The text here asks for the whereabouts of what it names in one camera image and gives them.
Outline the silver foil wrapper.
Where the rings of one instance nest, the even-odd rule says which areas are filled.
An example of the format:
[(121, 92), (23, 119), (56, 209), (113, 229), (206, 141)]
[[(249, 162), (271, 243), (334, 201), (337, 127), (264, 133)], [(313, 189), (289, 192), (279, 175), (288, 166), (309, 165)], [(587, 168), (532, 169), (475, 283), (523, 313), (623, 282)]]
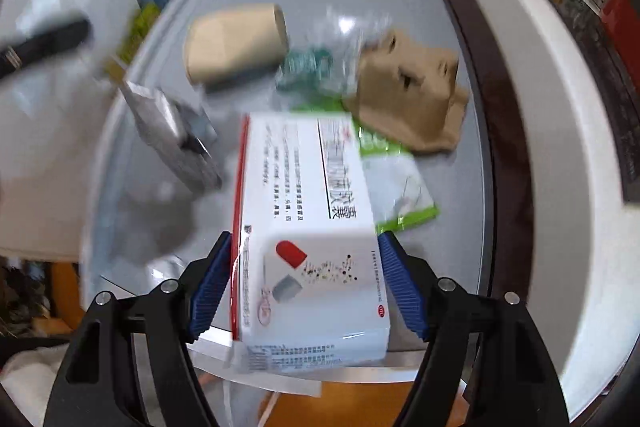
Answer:
[(119, 83), (143, 142), (194, 194), (217, 190), (222, 174), (214, 154), (217, 132), (203, 107), (171, 98), (162, 90)]

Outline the crushed brown paper cup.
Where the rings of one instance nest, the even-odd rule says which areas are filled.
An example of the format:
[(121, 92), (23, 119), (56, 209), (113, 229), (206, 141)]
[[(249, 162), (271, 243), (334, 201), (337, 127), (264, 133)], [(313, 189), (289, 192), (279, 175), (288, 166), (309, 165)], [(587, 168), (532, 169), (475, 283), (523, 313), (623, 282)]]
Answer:
[(186, 77), (207, 84), (277, 66), (288, 54), (279, 5), (242, 4), (194, 20), (183, 47)]

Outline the green Jagabee snack bag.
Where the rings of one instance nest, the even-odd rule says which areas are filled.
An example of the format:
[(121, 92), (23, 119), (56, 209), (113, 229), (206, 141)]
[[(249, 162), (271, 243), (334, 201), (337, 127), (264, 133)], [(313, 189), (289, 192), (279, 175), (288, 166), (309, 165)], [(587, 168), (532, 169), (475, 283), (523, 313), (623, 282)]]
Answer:
[(299, 221), (372, 235), (400, 232), (439, 209), (416, 158), (367, 129), (337, 101), (303, 103), (298, 114), (294, 194), (282, 208)]

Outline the white medicine box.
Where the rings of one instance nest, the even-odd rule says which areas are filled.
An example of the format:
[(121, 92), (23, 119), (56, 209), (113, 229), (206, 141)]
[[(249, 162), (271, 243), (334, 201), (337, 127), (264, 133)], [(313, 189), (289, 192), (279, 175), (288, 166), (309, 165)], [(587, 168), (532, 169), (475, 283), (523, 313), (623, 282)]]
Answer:
[(233, 366), (303, 373), (385, 357), (390, 312), (349, 116), (244, 118), (232, 239)]

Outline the brown paper bag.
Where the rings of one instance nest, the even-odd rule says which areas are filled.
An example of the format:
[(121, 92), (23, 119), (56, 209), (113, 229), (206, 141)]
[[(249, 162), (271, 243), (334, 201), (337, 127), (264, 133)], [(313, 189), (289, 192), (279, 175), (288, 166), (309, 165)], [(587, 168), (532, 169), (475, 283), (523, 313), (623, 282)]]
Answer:
[(411, 152), (451, 152), (470, 92), (457, 84), (459, 55), (390, 28), (359, 57), (357, 89), (344, 105), (360, 124)]

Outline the clear bag with green label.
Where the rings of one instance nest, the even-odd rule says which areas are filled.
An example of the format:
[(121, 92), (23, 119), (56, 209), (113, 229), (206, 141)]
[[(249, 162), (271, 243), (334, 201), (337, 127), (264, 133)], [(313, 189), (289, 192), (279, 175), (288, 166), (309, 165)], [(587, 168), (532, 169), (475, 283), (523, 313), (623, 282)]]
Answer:
[(333, 98), (353, 94), (358, 57), (358, 46), (349, 42), (289, 50), (277, 72), (276, 88)]

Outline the crumpled clear plastic wrap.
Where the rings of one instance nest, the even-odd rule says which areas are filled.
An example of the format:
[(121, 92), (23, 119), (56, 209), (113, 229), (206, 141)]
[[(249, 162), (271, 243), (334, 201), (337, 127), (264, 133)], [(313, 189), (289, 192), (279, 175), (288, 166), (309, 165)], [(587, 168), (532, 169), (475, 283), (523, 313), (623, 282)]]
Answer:
[(393, 20), (383, 12), (346, 13), (330, 5), (316, 18), (309, 31), (309, 42), (335, 52), (358, 55), (377, 46), (392, 27)]

